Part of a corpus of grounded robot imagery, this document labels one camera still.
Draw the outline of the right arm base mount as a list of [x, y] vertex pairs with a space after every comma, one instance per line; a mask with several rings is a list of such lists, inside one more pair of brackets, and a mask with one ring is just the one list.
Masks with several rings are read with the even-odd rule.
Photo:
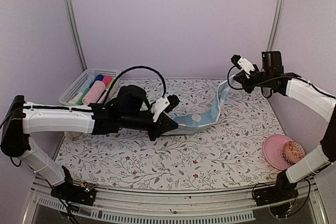
[[266, 185], [265, 183], [258, 183], [264, 187], [253, 187], [251, 195], [257, 206], [264, 206], [275, 204], [285, 200], [295, 199], [298, 197], [297, 184], [289, 184], [286, 186]]

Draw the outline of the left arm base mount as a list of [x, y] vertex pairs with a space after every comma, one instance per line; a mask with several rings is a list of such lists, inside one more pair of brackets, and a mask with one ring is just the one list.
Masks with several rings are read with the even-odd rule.
[[74, 202], [82, 205], [93, 206], [97, 191], [74, 185], [68, 181], [58, 185], [51, 186], [51, 195], [60, 198], [66, 202]]

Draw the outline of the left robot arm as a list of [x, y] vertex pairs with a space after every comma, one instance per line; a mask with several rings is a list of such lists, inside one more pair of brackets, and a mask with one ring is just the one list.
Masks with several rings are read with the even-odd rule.
[[57, 165], [34, 140], [32, 133], [78, 132], [92, 135], [117, 133], [121, 129], [140, 130], [155, 141], [178, 124], [167, 113], [178, 104], [176, 95], [163, 96], [150, 104], [146, 92], [134, 85], [123, 86], [111, 101], [81, 106], [54, 106], [28, 103], [14, 97], [1, 123], [1, 151], [26, 163], [42, 175], [67, 200], [78, 195], [80, 186], [72, 182], [64, 166]]

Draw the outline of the white plastic basket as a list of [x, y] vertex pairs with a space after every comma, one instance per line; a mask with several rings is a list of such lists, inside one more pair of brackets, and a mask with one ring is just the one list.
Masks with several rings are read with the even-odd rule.
[[79, 89], [81, 88], [82, 84], [87, 79], [88, 75], [90, 74], [94, 75], [95, 77], [99, 74], [102, 74], [104, 76], [111, 76], [113, 79], [115, 79], [120, 73], [121, 73], [120, 69], [108, 69], [108, 70], [90, 69], [90, 68], [86, 69], [76, 78], [76, 80], [74, 80], [71, 83], [71, 85], [59, 97], [58, 101], [60, 104], [63, 104], [63, 105], [71, 105], [69, 101], [72, 100], [78, 93], [82, 93], [82, 92], [79, 92]]

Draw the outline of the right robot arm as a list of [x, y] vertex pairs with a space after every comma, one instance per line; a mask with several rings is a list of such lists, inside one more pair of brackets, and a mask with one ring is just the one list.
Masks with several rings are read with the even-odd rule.
[[231, 57], [232, 64], [239, 69], [233, 79], [241, 89], [250, 93], [256, 87], [267, 88], [306, 107], [326, 124], [317, 146], [277, 176], [271, 196], [282, 201], [291, 194], [297, 182], [335, 163], [335, 96], [294, 72], [285, 72], [279, 51], [263, 51], [261, 59], [262, 67], [259, 69], [243, 56]]

